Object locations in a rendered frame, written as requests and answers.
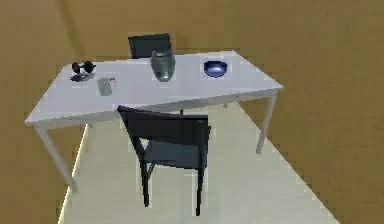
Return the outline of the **black chair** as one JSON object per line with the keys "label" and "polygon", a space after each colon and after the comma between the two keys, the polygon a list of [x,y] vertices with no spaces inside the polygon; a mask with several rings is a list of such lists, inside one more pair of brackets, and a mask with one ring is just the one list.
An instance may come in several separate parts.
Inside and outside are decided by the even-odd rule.
{"label": "black chair", "polygon": [[169,33],[130,36],[128,43],[133,59],[149,58],[154,50],[171,49]]}
{"label": "black chair", "polygon": [[160,113],[122,105],[117,111],[140,164],[144,206],[149,206],[148,183],[156,165],[193,169],[198,172],[195,214],[199,216],[208,165],[208,116]]}

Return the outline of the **grey metal vase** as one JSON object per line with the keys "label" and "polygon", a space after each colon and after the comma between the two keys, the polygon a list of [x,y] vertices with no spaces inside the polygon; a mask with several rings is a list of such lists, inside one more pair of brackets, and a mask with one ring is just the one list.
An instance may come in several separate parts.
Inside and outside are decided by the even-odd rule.
{"label": "grey metal vase", "polygon": [[168,49],[157,49],[152,52],[150,65],[155,77],[160,82],[168,82],[174,75],[176,60]]}

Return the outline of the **white table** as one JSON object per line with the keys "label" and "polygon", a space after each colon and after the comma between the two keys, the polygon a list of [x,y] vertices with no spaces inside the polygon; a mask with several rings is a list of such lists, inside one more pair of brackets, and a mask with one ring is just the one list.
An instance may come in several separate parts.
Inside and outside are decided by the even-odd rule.
{"label": "white table", "polygon": [[[158,112],[172,112],[211,105],[268,98],[256,150],[261,151],[278,91],[282,85],[234,51],[177,55],[174,76],[168,82],[158,81],[147,58],[104,61],[96,64],[94,77],[85,82],[72,82],[72,68],[62,68],[48,90],[25,120],[34,127],[52,156],[65,182],[75,191],[72,172],[61,158],[48,134],[50,129],[91,124],[117,119],[117,107]],[[204,72],[207,61],[223,61],[227,72],[219,78]],[[110,96],[101,96],[97,84],[108,78]]]}

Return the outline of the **black dumbbell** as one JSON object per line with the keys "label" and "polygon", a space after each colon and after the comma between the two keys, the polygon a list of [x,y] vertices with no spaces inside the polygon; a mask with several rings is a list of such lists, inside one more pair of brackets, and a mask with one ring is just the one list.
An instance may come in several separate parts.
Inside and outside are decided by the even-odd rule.
{"label": "black dumbbell", "polygon": [[96,67],[96,65],[93,64],[91,61],[85,61],[82,65],[80,65],[77,62],[72,63],[72,70],[76,74],[79,74],[81,72],[81,70],[84,70],[87,73],[91,73],[95,67]]}

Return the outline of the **blue bowl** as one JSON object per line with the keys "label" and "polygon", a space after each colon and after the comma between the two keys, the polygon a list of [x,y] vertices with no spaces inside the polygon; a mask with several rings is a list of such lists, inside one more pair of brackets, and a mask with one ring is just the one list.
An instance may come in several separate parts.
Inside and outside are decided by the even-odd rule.
{"label": "blue bowl", "polygon": [[207,61],[204,63],[204,72],[209,77],[222,77],[227,69],[228,65],[223,61]]}

